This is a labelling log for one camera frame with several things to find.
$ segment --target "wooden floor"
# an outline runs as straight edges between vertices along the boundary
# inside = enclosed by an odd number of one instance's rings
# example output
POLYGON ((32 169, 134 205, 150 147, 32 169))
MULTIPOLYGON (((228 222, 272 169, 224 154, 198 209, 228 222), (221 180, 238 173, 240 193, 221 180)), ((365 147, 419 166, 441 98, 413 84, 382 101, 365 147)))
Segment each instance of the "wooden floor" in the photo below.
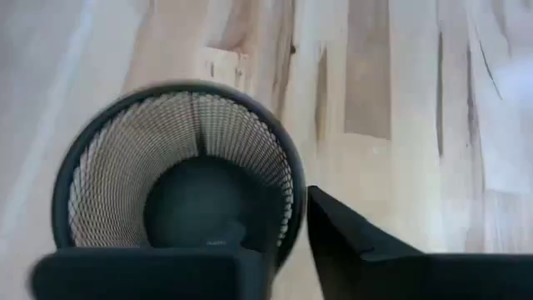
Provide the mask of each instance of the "wooden floor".
MULTIPOLYGON (((0 22, 1 299, 54 251, 73 137, 183 78, 252 95, 307 184, 420 250, 533 253, 533 0, 8 0, 0 22)), ((321 299, 306 239, 274 299, 321 299)))

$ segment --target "light wood floor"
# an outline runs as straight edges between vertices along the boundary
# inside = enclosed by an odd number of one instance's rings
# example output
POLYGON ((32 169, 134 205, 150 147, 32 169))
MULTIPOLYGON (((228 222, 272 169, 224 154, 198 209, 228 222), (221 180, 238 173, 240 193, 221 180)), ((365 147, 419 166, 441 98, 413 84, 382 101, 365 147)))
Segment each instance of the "light wood floor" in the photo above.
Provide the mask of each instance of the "light wood floor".
MULTIPOLYGON (((122 93, 201 78, 283 122, 316 184, 427 252, 533 253, 533 0, 7 0, 0 298, 53 252, 69 143, 122 93)), ((321 299, 304 226, 275 299, 321 299)))

